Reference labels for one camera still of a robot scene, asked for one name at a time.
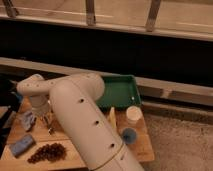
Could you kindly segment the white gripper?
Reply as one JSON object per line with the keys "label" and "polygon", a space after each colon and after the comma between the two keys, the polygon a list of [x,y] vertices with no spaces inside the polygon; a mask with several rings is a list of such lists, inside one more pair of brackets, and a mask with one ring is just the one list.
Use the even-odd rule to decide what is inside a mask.
{"label": "white gripper", "polygon": [[45,117],[43,116],[46,113],[48,113],[48,122],[50,125],[52,125],[55,120],[55,115],[52,110],[49,111],[50,105],[47,98],[45,96],[33,96],[30,98],[30,102],[32,106],[32,112],[35,115],[40,116],[40,121],[44,125],[44,127],[47,128],[47,123]]}

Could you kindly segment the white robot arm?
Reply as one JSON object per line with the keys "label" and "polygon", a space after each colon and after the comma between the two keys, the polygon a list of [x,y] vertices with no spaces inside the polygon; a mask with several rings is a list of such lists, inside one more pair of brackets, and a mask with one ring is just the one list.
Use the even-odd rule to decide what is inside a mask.
{"label": "white robot arm", "polygon": [[104,81],[94,73],[46,80],[35,74],[17,85],[36,114],[52,109],[90,171],[144,171],[96,105]]}

